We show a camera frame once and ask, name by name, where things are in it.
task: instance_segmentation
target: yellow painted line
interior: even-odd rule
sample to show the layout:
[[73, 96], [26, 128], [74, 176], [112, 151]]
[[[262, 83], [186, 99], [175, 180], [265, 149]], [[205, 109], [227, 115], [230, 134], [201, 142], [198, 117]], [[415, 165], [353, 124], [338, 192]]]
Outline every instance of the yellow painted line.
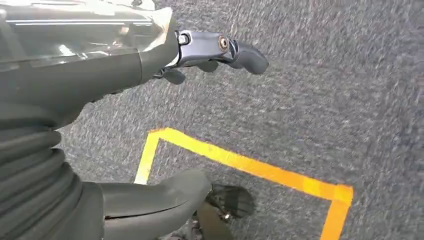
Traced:
[[218, 146], [199, 141], [172, 128], [155, 130], [150, 132], [147, 136], [140, 165], [135, 177], [136, 184], [147, 184], [159, 139], [242, 172], [296, 189], [317, 198], [332, 201], [320, 240], [339, 239], [346, 215], [351, 206], [353, 198], [352, 187], [334, 185], [302, 174], [287, 171], [253, 158], [236, 154]]

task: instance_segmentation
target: road marking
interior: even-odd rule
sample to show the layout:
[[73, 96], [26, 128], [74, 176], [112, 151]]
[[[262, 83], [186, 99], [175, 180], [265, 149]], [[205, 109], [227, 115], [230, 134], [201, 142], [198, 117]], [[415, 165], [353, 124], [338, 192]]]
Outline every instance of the road marking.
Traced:
[[158, 129], [148, 134], [134, 183], [147, 184], [160, 139], [242, 172], [296, 189], [317, 198], [332, 201], [320, 240], [338, 240], [340, 238], [349, 207], [352, 204], [354, 190], [351, 186], [334, 185], [287, 171], [199, 141], [172, 128]]

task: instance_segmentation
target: bolt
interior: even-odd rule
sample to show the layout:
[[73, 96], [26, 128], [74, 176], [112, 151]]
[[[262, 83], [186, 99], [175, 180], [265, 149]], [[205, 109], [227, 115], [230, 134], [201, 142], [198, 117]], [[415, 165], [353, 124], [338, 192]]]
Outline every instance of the bolt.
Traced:
[[228, 43], [228, 39], [224, 36], [219, 36], [218, 41], [219, 41], [219, 49], [221, 49], [221, 51], [223, 51], [224, 53], [227, 52], [228, 48], [230, 47]]

